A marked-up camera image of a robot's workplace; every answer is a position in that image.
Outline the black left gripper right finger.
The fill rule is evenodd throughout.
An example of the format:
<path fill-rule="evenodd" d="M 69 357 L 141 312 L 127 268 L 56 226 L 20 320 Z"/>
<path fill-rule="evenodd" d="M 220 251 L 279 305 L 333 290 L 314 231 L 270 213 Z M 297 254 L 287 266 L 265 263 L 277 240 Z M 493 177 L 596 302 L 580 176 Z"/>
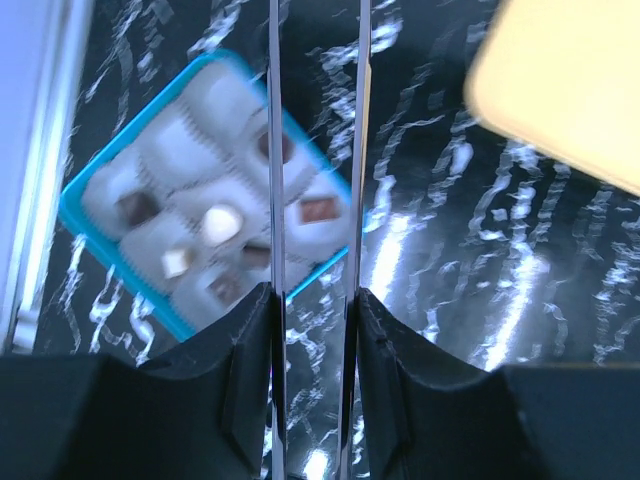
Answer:
<path fill-rule="evenodd" d="M 358 370 L 375 479 L 635 479 L 639 368 L 486 372 L 397 320 L 368 290 Z"/>

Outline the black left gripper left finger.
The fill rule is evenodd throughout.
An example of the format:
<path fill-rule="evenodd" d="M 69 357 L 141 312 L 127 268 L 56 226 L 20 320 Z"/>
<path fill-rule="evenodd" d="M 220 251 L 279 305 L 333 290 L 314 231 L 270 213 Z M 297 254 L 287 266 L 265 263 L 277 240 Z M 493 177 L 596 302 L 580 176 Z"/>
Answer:
<path fill-rule="evenodd" d="M 5 479 L 253 479 L 270 370 L 270 286 L 141 366 L 107 354 L 1 360 Z"/>

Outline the dark chocolate edge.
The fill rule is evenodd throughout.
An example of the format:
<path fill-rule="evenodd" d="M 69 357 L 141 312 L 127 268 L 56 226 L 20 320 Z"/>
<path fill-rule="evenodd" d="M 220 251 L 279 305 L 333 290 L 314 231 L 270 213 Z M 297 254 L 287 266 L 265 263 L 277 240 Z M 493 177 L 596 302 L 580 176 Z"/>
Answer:
<path fill-rule="evenodd" d="M 243 285 L 241 281 L 230 275 L 220 275 L 215 278 L 208 286 L 211 294 L 224 305 L 234 304 L 243 293 Z"/>

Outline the white chocolate bar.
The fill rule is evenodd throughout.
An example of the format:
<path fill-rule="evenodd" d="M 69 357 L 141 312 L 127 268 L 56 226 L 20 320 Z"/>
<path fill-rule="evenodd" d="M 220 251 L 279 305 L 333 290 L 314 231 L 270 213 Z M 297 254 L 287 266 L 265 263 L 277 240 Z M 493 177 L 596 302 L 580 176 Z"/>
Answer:
<path fill-rule="evenodd" d="M 173 279 L 183 275 L 189 270 L 192 262 L 192 252 L 188 248 L 166 250 L 161 256 L 164 277 Z"/>

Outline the white chocolate round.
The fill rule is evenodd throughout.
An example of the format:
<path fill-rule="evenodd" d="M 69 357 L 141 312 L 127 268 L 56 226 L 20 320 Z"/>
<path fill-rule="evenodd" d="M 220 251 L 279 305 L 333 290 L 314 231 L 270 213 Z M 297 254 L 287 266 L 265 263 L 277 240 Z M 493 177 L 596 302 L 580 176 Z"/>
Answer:
<path fill-rule="evenodd" d="M 236 236 L 243 226 L 242 215 L 227 204 L 214 205 L 203 216 L 201 234 L 212 246 L 225 243 Z"/>

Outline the metal tongs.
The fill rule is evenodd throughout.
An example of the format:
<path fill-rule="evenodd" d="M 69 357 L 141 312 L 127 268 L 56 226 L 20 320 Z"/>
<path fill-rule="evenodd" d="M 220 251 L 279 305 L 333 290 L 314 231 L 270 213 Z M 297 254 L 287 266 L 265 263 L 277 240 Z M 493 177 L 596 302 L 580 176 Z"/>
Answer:
<path fill-rule="evenodd" d="M 358 339 L 358 298 L 360 293 L 361 244 L 363 231 L 363 191 L 367 160 L 367 135 L 371 87 L 371 3 L 359 2 L 359 39 L 356 75 L 355 132 L 352 158 L 349 244 L 347 253 L 347 292 L 345 332 L 341 366 L 338 422 L 337 479 L 349 479 L 352 469 L 353 402 L 355 396 Z M 268 21 L 268 153 L 271 210 L 271 320 L 272 348 L 272 477 L 287 477 L 286 445 L 286 299 L 284 157 L 282 150 L 283 112 L 280 78 L 280 6 L 269 3 Z"/>

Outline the dark chocolate square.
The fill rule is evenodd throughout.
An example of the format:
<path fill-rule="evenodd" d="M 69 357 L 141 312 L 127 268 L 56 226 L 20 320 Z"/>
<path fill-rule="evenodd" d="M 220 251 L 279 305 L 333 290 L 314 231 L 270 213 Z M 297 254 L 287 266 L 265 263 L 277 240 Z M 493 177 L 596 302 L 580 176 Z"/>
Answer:
<path fill-rule="evenodd" d="M 141 191 L 132 192 L 121 197 L 117 201 L 117 206 L 123 220 L 130 227 L 146 222 L 159 212 L 155 199 L 146 192 Z"/>
<path fill-rule="evenodd" d="M 242 248 L 242 261 L 247 269 L 264 270 L 271 262 L 269 246 L 247 243 Z"/>

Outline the brown chocolate block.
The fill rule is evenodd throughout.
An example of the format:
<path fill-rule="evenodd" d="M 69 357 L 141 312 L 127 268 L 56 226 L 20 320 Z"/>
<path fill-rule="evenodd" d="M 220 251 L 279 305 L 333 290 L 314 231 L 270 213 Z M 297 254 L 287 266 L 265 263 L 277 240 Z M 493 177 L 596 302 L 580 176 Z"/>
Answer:
<path fill-rule="evenodd" d="M 339 202 L 333 196 L 302 199 L 299 214 L 303 224 L 335 220 L 340 216 Z"/>

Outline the dark chocolate top piece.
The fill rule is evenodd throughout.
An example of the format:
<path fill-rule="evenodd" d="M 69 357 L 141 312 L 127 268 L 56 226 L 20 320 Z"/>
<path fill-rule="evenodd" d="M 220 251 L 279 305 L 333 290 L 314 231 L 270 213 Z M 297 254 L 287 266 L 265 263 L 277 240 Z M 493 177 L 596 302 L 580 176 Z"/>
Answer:
<path fill-rule="evenodd" d="M 269 136 L 267 132 L 262 133 L 257 140 L 257 148 L 258 152 L 261 154 L 263 159 L 267 161 L 269 159 Z M 293 152 L 295 149 L 294 142 L 290 139 L 290 137 L 286 134 L 282 135 L 282 159 L 283 163 L 286 164 L 292 158 Z"/>

